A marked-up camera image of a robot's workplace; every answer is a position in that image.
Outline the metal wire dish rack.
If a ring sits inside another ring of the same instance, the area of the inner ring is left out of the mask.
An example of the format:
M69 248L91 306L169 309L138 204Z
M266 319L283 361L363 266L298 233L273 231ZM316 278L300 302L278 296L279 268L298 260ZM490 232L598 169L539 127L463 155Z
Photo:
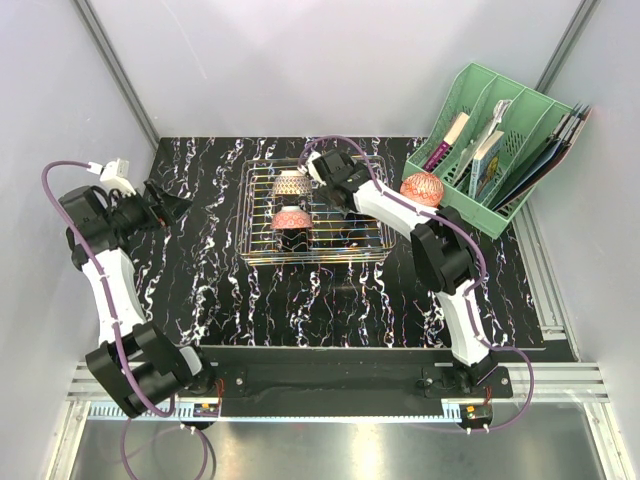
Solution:
M396 244L390 227L366 215L342 212L325 202L311 180L286 190L283 181L297 172L297 160L249 160L242 166L235 246L247 264L377 262ZM311 226L297 235L276 230L282 208L299 207Z

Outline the pink floral pattern bowl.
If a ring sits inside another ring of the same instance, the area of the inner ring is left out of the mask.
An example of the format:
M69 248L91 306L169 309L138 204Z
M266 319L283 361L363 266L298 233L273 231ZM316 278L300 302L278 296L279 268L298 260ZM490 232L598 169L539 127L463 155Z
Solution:
M273 230L311 229L312 226L311 216L299 206L283 206L271 222Z

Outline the red patterned ceramic bowl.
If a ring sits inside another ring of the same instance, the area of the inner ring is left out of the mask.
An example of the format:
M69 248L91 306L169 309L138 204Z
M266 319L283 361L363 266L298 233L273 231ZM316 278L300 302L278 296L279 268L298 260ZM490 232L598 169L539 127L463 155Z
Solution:
M272 186L275 196L302 196L310 194L311 191L311 179L298 170L281 171Z

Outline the blue zigzag pattern bowl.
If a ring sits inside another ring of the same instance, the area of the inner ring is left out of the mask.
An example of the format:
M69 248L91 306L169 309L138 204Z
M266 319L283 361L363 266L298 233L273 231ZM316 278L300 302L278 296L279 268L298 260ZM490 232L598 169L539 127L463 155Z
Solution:
M400 194L427 207L438 207L444 197L444 184L434 174L418 172L401 184Z

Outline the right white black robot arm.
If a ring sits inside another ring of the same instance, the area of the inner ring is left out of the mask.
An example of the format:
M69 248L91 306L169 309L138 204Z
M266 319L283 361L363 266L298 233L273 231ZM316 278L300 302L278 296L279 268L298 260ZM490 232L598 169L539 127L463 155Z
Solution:
M466 396L480 394L497 363L475 297L485 267L458 212L449 207L439 211L408 199L385 185L367 160L358 162L337 150L313 153L300 168L320 185L327 203L369 216L410 241L417 278L436 295L444 313L455 387Z

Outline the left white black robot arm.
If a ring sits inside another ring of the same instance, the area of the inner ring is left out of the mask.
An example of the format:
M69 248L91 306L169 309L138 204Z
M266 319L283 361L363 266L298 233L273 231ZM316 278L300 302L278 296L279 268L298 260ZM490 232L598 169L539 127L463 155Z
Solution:
M196 396L215 386L216 372L194 344L180 347L147 320L138 299L130 239L182 220L192 203L154 182L146 194L78 187L58 200L70 221L74 266L89 280L100 320L99 345L85 357L90 373L130 418L161 415L161 402L182 390Z

